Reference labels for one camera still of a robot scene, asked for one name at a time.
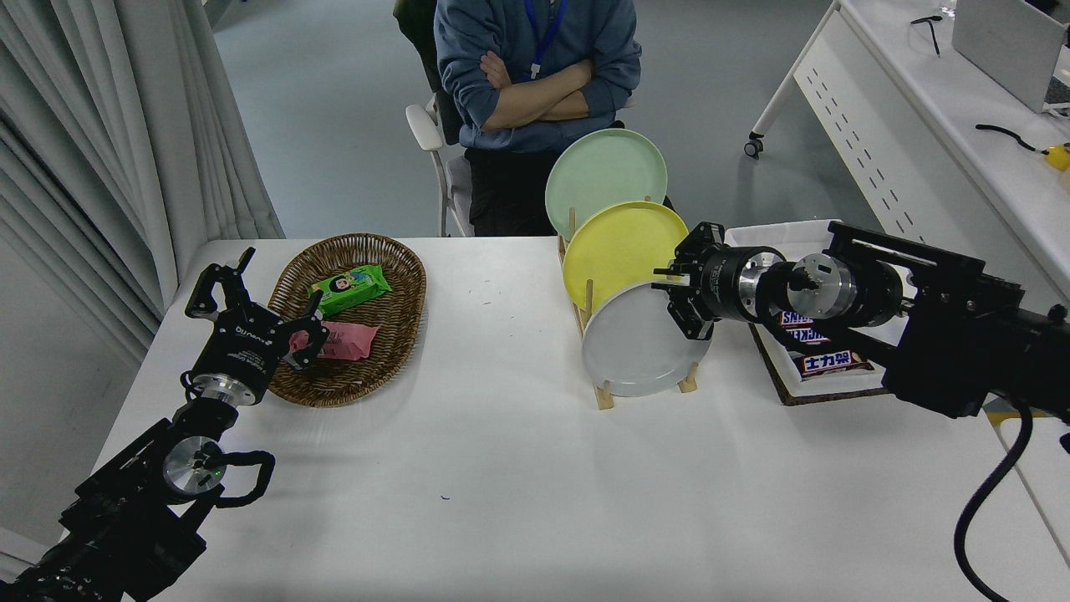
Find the person's left hand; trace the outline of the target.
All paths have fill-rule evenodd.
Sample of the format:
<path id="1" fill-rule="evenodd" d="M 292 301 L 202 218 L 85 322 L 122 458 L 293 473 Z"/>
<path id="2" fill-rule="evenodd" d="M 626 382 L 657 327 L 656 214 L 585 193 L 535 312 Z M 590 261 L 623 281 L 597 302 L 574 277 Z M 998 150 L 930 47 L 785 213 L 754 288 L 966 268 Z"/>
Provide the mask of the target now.
<path id="1" fill-rule="evenodd" d="M 502 58 L 498 57 L 494 51 L 488 50 L 482 55 L 479 70 L 482 70 L 486 80 L 489 81 L 493 90 L 502 91 L 508 87 L 513 87 L 511 75 L 509 75 Z"/>

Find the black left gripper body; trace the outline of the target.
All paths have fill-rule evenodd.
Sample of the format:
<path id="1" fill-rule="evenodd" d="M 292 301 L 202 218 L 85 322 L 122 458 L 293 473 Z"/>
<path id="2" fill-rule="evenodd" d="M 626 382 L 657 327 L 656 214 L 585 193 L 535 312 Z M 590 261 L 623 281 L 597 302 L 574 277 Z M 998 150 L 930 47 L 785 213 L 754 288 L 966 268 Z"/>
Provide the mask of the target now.
<path id="1" fill-rule="evenodd" d="M 209 320 L 213 327 L 192 366 L 192 388 L 204 391 L 209 385 L 234 381 L 244 386 L 245 395 L 268 392 L 284 355 L 282 317 L 253 304 L 214 313 Z"/>

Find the person's right hand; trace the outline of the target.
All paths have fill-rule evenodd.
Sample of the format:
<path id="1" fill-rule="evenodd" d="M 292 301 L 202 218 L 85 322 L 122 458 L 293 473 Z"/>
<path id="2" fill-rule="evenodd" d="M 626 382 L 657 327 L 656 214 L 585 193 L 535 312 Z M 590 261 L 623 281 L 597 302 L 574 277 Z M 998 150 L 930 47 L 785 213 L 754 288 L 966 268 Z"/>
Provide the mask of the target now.
<path id="1" fill-rule="evenodd" d="M 580 120 L 586 119 L 591 115 L 591 110 L 588 110 L 588 102 L 586 102 L 582 90 L 576 90 L 569 95 L 565 96 L 564 99 L 557 101 L 542 115 L 544 120 L 547 121 L 566 121 L 566 120 Z"/>

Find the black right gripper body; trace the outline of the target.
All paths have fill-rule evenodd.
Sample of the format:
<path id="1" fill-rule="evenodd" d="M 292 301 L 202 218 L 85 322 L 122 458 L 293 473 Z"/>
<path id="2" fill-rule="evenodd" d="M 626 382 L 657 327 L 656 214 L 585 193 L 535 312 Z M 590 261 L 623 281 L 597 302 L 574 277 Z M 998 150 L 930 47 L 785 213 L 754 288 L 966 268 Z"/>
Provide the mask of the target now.
<path id="1" fill-rule="evenodd" d="M 701 319 L 746 321 L 739 297 L 742 262 L 742 248 L 729 245 L 712 245 L 699 254 L 696 264 L 700 271 L 691 278 L 691 284 L 698 290 L 692 305 Z"/>

